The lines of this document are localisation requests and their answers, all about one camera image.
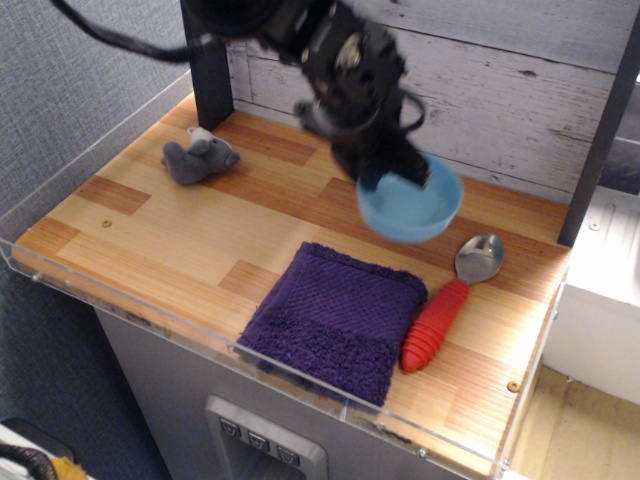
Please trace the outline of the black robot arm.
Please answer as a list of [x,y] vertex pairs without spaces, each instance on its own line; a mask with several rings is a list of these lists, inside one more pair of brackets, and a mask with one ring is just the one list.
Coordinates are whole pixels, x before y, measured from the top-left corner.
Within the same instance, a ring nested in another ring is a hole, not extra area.
[[330,142],[339,166],[376,189],[394,173],[424,188],[428,162],[408,140],[424,119],[401,122],[403,104],[424,104],[403,90],[405,59],[382,26],[342,1],[189,1],[205,31],[225,40],[253,38],[301,70],[314,93],[294,107],[304,129]]

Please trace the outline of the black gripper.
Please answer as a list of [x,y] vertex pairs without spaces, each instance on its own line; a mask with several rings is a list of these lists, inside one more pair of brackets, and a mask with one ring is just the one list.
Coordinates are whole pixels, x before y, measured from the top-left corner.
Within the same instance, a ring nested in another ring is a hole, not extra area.
[[304,126],[327,139],[339,167],[376,191],[389,170],[425,189],[429,162],[399,124],[405,60],[395,38],[342,1],[280,1],[265,45],[298,66],[315,100],[299,103]]

